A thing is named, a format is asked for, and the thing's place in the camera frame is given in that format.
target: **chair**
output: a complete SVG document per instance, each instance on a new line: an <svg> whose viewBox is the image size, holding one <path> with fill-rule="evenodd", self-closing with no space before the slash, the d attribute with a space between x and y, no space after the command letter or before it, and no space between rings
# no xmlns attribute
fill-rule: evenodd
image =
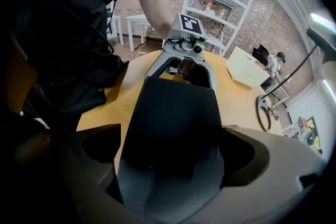
<svg viewBox="0 0 336 224"><path fill-rule="evenodd" d="M268 65L268 50L261 44L259 44L259 48L253 48L252 56L256 58L259 62L261 62L264 66Z"/></svg>
<svg viewBox="0 0 336 224"><path fill-rule="evenodd" d="M107 18L107 40L110 40L111 38L114 38L117 35L117 23L118 23L118 32L119 32L119 39L120 44L124 45L124 40L122 37L122 30L121 30L121 16L120 15L114 15L115 12L113 11L113 5L114 1L112 1L109 5L106 6L108 10L108 18Z"/></svg>

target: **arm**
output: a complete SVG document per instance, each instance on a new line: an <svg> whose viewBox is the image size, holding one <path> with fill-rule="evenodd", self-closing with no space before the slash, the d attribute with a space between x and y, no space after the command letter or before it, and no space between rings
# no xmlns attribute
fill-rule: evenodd
<svg viewBox="0 0 336 224"><path fill-rule="evenodd" d="M163 0L139 0L149 23L163 39L166 39L174 18L170 15Z"/></svg>
<svg viewBox="0 0 336 224"><path fill-rule="evenodd" d="M269 59L269 61L271 61L271 63L268 68L268 71L269 71L270 77L274 78L277 74L278 62L274 58Z"/></svg>

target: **yellow table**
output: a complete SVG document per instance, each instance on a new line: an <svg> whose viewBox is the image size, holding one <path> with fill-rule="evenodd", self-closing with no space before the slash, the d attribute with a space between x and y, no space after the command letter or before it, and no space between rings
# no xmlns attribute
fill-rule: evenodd
<svg viewBox="0 0 336 224"><path fill-rule="evenodd" d="M144 75L160 53L161 51L155 51L131 61L118 97L114 100L113 88L105 89L106 104L84 113L79 121L77 131L106 124L121 124L121 147L114 159L116 170L119 167L122 147L144 82ZM255 102L258 95L265 94L263 89L261 87L250 89L239 82L233 81L226 69L227 59L210 52L204 54L215 72L216 97L222 125L238 125L262 131L257 120ZM261 117L266 125L266 116L262 113ZM271 121L272 126L269 133L282 135L280 121L276 121L272 116Z"/></svg>

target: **white table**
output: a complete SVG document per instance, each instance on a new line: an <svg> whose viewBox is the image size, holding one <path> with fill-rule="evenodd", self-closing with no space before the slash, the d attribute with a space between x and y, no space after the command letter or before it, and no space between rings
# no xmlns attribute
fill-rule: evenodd
<svg viewBox="0 0 336 224"><path fill-rule="evenodd" d="M134 51L133 35L132 35L132 23L136 23L141 26L141 44L144 43L144 26L150 26L151 24L147 21L147 18L144 14L132 15L126 17L127 20L127 30L128 30L128 39L130 42L130 49Z"/></svg>
<svg viewBox="0 0 336 224"><path fill-rule="evenodd" d="M122 30L121 30L121 16L120 15L116 15L113 16L112 19L107 18L107 24L109 24L109 22L111 21L111 28L112 28L112 33L107 35L107 40L114 38L117 36L117 27L116 24L118 24L118 32L119 32L119 39L120 39L120 44L124 45L124 39L122 37Z"/></svg>

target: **person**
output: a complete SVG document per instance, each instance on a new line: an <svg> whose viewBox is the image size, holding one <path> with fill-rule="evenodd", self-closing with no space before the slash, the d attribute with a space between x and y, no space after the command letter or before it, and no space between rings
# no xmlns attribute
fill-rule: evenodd
<svg viewBox="0 0 336 224"><path fill-rule="evenodd" d="M11 33L38 74L35 93L28 98L35 106L46 103L38 114L49 107L51 119L58 112L76 116L106 102L99 89L114 86L128 64L113 54L106 40L106 5L112 1L118 0L8 1ZM166 4L139 2L149 23L165 39L173 23Z"/></svg>
<svg viewBox="0 0 336 224"><path fill-rule="evenodd" d="M279 75L278 70L280 70L280 68L278 62L282 61L285 63L285 59L286 56L282 51L278 52L277 54L269 55L267 58L268 64L266 65L266 69L268 70L270 77L261 84L261 87L265 91L272 85L274 78Z"/></svg>

